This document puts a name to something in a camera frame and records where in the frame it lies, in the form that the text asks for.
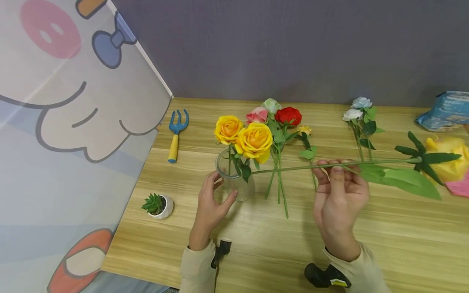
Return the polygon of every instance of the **garden fork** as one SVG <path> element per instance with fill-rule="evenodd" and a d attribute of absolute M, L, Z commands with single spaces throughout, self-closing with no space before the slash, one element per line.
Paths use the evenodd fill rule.
<path fill-rule="evenodd" d="M 171 142 L 171 148 L 169 149 L 169 163 L 176 163 L 177 149 L 179 144 L 179 133 L 182 130 L 186 129 L 187 125 L 189 124 L 189 114 L 187 113 L 186 109 L 184 109 L 183 111 L 186 114 L 185 123 L 181 123 L 181 112 L 179 112 L 179 110 L 177 110 L 177 123 L 174 124 L 174 116 L 176 115 L 176 111 L 173 111 L 173 115 L 171 115 L 171 121 L 169 122 L 169 130 L 174 132 L 173 142 Z"/>

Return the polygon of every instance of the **clear glass vase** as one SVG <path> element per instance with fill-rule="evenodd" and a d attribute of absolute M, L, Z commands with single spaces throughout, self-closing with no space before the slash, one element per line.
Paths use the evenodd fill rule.
<path fill-rule="evenodd" d="M 256 190 L 254 178 L 250 176 L 249 182 L 246 182 L 243 177 L 238 175 L 233 162 L 229 161 L 228 157 L 228 148 L 226 148 L 218 154 L 215 163 L 218 173 L 223 177 L 223 188 L 227 194 L 230 194 L 233 190 L 238 190 L 237 202 L 247 201 L 254 196 Z"/>

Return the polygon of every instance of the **white pot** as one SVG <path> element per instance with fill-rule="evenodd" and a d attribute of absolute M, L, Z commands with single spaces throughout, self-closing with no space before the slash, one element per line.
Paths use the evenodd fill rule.
<path fill-rule="evenodd" d="M 148 213 L 150 216 L 154 217 L 154 218 L 157 218 L 157 219 L 164 219 L 166 218 L 167 216 L 171 215 L 171 213 L 173 212 L 173 208 L 174 208 L 174 202 L 173 200 L 171 199 L 171 197 L 169 196 L 166 196 L 166 195 L 160 195 L 162 197 L 164 197 L 166 199 L 166 207 L 165 209 L 159 213 L 158 215 L 152 215 L 150 213 Z"/>

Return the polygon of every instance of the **white rose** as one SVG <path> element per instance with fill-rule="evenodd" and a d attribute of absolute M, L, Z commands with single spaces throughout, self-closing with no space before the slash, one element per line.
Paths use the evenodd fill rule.
<path fill-rule="evenodd" d="M 350 109 L 344 113 L 342 120 L 349 122 L 352 119 L 360 120 L 363 116 L 363 112 L 357 109 Z"/>
<path fill-rule="evenodd" d="M 268 98 L 265 102 L 262 103 L 262 107 L 267 109 L 269 113 L 275 114 L 282 106 L 274 99 Z"/>
<path fill-rule="evenodd" d="M 352 109 L 361 109 L 361 108 L 370 108 L 373 105 L 370 99 L 365 97 L 359 97 L 353 100 L 350 108 Z"/>

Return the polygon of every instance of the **yellow rose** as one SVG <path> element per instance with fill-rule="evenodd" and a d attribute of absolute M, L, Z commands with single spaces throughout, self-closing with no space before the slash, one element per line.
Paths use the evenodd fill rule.
<path fill-rule="evenodd" d="M 430 166 L 443 182 L 454 182 L 464 178 L 469 169 L 469 150 L 464 144 L 463 139 L 449 137 L 434 141 L 431 138 L 427 138 L 425 148 L 427 153 L 441 152 L 461 155 L 457 160 L 431 164 Z"/>
<path fill-rule="evenodd" d="M 301 133 L 306 133 L 306 135 L 311 135 L 312 129 L 309 126 L 302 125 L 296 129 L 296 132 L 298 132 L 299 135 L 301 135 Z"/>
<path fill-rule="evenodd" d="M 253 122 L 248 128 L 241 129 L 234 146 L 239 154 L 263 164 L 269 158 L 272 141 L 269 127 L 264 123 Z"/>
<path fill-rule="evenodd" d="M 234 143 L 242 127 L 241 120 L 236 116 L 220 116 L 215 127 L 215 137 L 222 144 Z"/>

